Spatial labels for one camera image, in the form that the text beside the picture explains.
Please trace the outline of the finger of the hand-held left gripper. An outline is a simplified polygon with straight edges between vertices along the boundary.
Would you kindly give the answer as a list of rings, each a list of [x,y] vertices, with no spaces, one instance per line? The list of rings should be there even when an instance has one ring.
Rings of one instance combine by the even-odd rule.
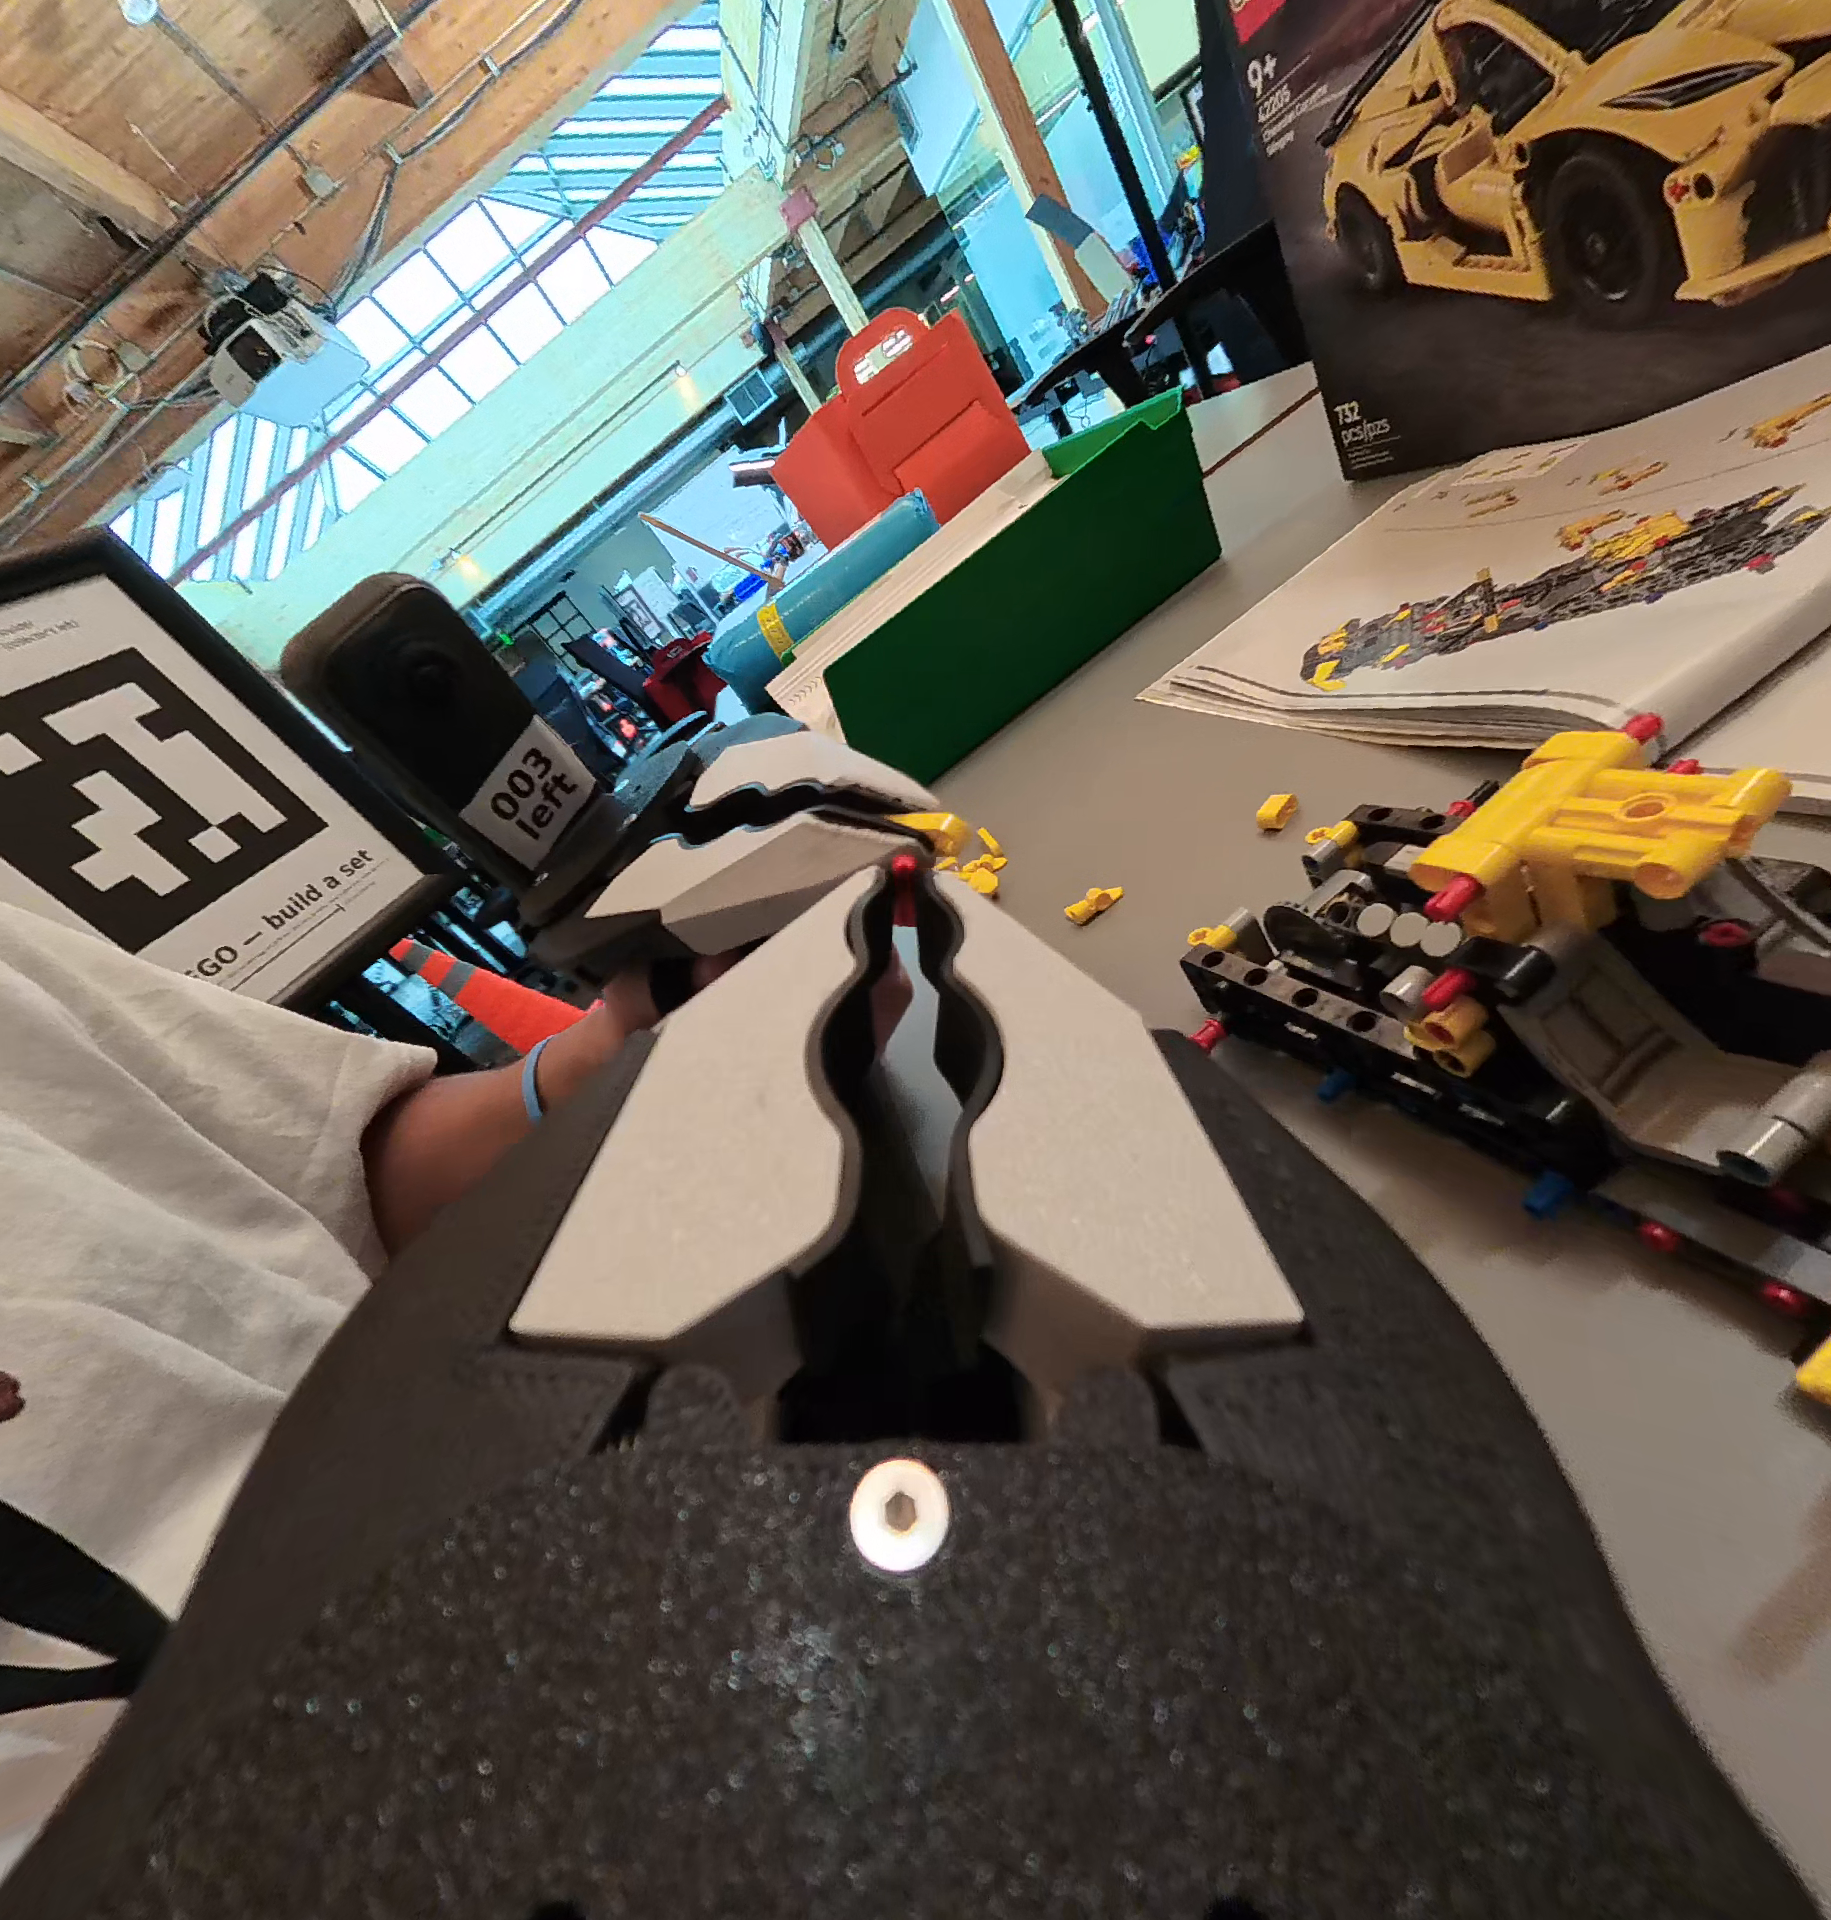
[[[535,938],[551,968],[623,968],[653,956],[705,956],[783,930],[857,872],[932,843],[887,816],[795,812],[690,846],[662,834],[596,894]]]
[[[783,716],[711,727],[696,755],[701,770],[675,824],[781,824],[805,813],[872,824],[939,807],[911,776]]]

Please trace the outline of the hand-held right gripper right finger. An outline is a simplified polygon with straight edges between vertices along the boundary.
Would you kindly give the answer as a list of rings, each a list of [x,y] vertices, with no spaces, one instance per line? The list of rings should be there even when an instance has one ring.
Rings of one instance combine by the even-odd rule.
[[[1089,1375],[1288,1344],[1275,1252],[1142,1014],[956,876],[915,884],[943,1222],[969,1338],[1060,1409]]]

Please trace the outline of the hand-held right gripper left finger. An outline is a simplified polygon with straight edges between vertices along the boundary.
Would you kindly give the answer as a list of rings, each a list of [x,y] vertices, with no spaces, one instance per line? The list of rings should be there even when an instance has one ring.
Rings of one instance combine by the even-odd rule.
[[[721,1371],[744,1401],[804,1361],[804,1288],[856,1222],[894,930],[865,869],[653,1032],[506,1331],[535,1352]]]

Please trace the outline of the yellow black lego car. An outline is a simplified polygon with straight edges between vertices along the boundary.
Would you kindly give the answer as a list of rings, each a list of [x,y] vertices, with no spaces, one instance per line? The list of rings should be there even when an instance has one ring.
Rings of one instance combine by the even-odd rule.
[[[1831,1409],[1831,872],[1755,847],[1785,773],[1656,735],[1564,730],[1445,808],[1311,830],[1298,897],[1190,930],[1194,1045],[1296,1059],[1518,1170],[1536,1218],[1709,1262]]]

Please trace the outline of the lego instruction booklet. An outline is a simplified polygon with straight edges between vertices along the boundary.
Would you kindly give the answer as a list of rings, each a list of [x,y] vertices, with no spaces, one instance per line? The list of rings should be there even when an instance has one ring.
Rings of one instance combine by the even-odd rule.
[[[1733,770],[1761,694],[1769,764],[1831,808],[1831,344],[1422,476],[1138,696],[1445,748],[1655,713]]]

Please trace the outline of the black lego set box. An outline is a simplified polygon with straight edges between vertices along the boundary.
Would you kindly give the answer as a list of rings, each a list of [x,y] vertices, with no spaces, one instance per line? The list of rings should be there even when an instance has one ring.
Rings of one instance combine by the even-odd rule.
[[[1831,344],[1831,3],[1222,4],[1349,478]]]

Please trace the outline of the person's left hand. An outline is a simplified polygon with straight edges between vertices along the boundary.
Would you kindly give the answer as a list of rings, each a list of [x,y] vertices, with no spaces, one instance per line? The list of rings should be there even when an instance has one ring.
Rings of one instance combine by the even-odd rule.
[[[600,984],[588,1019],[614,1037],[648,1032],[760,950],[753,941],[721,954],[659,954],[626,963]]]

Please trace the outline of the blue wrapped roll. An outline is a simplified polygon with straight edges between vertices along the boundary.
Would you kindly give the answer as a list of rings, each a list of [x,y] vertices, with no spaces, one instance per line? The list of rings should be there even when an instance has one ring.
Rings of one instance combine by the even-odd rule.
[[[936,531],[925,492],[906,492],[802,574],[725,616],[705,648],[705,666],[748,709],[772,707],[768,686],[805,640]]]

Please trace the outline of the white paper stack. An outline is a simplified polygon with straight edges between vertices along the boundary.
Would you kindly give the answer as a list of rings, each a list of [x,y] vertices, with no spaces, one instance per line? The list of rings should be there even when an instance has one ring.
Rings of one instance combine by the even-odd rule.
[[[929,540],[891,564],[878,583],[822,622],[764,688],[772,705],[809,727],[838,733],[831,694],[824,685],[830,664],[872,636],[894,614],[911,608],[929,588],[997,540],[1056,485],[1058,478],[1047,466],[1046,448],[1029,450],[1016,467],[998,476]]]

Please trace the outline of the orange traffic cone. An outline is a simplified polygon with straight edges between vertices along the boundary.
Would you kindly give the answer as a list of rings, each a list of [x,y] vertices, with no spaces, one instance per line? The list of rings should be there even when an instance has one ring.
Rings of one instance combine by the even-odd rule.
[[[573,1029],[588,1018],[586,1007],[541,993],[501,973],[413,938],[400,938],[391,950],[391,963],[421,977],[437,997],[452,1002],[479,1028],[493,1036],[496,1044],[517,1053],[532,1051],[539,1044]]]

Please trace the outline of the green storage bin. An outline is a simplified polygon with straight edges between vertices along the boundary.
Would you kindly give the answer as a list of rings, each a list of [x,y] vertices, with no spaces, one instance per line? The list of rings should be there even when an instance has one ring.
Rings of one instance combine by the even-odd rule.
[[[1046,448],[1058,485],[828,668],[839,730],[934,779],[1220,556],[1179,393]]]

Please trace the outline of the orange felt bag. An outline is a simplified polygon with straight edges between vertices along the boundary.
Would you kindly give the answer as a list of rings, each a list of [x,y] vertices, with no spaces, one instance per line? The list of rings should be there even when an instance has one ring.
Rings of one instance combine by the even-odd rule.
[[[834,389],[776,457],[772,478],[824,545],[920,492],[939,522],[1029,457],[968,322],[891,307],[846,341]]]

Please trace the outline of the ceiling mounted device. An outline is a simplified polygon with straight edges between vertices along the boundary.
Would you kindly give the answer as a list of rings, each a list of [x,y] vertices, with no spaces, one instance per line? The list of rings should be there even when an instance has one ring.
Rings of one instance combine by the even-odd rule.
[[[216,299],[201,322],[209,385],[236,413],[307,428],[367,381],[367,357],[272,275]]]

